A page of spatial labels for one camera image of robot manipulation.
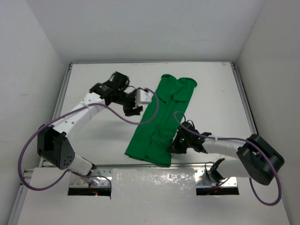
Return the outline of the green t-shirt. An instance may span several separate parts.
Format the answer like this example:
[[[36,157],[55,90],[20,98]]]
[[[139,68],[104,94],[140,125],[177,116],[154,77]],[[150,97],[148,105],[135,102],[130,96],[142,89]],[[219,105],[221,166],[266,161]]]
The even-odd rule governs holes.
[[[192,78],[162,75],[155,91],[159,99],[158,113],[150,123],[136,128],[125,154],[133,159],[169,166],[172,156],[168,149],[179,126],[174,113],[186,111],[196,86]]]

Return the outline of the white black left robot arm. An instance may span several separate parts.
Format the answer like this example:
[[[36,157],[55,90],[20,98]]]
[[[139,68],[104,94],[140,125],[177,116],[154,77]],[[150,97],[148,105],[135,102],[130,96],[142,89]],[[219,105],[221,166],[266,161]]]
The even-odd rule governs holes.
[[[142,111],[142,90],[126,93],[129,77],[114,72],[104,83],[96,83],[74,108],[78,112],[45,127],[37,136],[37,153],[44,160],[61,170],[69,169],[81,175],[88,175],[93,164],[73,150],[70,141],[83,126],[111,103],[123,107],[126,116],[139,115]]]

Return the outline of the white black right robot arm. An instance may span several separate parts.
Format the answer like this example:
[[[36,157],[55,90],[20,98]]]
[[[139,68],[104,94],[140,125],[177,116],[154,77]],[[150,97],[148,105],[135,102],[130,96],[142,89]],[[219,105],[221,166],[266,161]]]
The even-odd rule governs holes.
[[[272,168],[278,172],[285,163],[284,158],[257,134],[242,141],[216,139],[210,132],[199,133],[186,121],[178,126],[168,152],[186,154],[189,148],[199,153],[221,155],[208,172],[215,182],[228,177],[243,177],[267,186],[274,178]]]

